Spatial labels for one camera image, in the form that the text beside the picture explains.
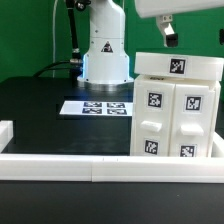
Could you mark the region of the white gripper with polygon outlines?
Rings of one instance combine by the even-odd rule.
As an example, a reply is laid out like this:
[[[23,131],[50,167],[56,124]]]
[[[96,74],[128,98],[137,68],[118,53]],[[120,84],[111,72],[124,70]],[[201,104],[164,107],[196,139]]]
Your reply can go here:
[[[157,16],[156,25],[163,36],[164,46],[169,48],[178,46],[178,34],[171,25],[171,14],[224,6],[224,0],[134,0],[134,3],[141,18]],[[224,29],[219,30],[219,43],[224,45]]]

